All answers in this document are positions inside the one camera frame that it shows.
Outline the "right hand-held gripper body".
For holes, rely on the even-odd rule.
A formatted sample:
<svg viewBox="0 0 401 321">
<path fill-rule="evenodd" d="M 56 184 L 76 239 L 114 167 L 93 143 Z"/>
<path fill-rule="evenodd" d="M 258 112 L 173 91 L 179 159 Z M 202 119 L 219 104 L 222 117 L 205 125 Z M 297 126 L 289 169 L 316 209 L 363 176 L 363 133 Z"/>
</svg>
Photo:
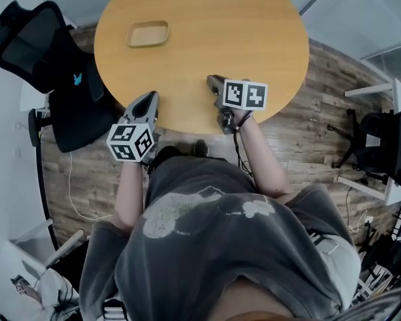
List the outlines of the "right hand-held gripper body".
<svg viewBox="0 0 401 321">
<path fill-rule="evenodd" d="M 233 110 L 241 110 L 251 116 L 254 111 L 263 111 L 267 105 L 268 85 L 249 80 L 224 78 L 214 85 L 218 96 L 215 107 L 218 109 L 217 122 L 224 134 L 238 131 L 239 122 L 235 122 Z"/>
</svg>

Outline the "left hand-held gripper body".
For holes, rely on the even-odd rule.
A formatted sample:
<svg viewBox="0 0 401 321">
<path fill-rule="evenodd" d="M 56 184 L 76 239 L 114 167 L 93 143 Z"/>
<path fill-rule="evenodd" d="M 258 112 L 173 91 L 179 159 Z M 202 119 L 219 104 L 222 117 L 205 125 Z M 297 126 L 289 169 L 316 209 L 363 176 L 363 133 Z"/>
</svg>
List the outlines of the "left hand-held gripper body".
<svg viewBox="0 0 401 321">
<path fill-rule="evenodd" d="M 158 111 L 145 119 L 135 118 L 125 111 L 118 123 L 113 124 L 106 144 L 117 161 L 149 163 L 156 151 L 159 135 L 154 132 Z"/>
</svg>

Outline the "person's right hand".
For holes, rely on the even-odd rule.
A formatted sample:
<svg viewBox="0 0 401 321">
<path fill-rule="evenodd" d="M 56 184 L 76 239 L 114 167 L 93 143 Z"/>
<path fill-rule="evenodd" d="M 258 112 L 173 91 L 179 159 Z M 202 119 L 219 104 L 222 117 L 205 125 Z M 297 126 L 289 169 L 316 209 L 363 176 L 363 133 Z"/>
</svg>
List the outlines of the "person's right hand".
<svg viewBox="0 0 401 321">
<path fill-rule="evenodd" d="M 253 111 L 233 108 L 232 113 L 233 113 L 234 123 L 239 124 L 240 121 L 249 118 L 252 115 Z"/>
</svg>

